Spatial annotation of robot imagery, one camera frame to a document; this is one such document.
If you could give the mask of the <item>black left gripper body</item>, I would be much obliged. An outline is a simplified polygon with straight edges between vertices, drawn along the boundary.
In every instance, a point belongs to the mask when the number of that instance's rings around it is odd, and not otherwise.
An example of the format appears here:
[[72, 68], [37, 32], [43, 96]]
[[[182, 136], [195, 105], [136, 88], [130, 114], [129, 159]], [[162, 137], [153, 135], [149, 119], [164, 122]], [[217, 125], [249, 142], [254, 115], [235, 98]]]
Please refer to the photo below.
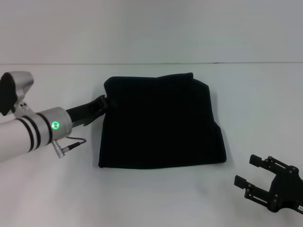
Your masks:
[[80, 125], [87, 126], [103, 115], [103, 113], [91, 113], [90, 104], [91, 102], [66, 110], [71, 118], [73, 128]]

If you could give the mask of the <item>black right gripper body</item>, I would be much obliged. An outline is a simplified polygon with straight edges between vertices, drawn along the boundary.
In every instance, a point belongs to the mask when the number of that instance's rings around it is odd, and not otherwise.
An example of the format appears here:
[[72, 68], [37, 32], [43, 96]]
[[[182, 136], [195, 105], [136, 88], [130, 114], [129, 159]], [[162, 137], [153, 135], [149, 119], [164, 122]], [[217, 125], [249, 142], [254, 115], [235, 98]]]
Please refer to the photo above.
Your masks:
[[294, 166], [277, 173], [269, 189], [268, 210], [277, 213], [281, 209], [303, 211], [303, 180]]

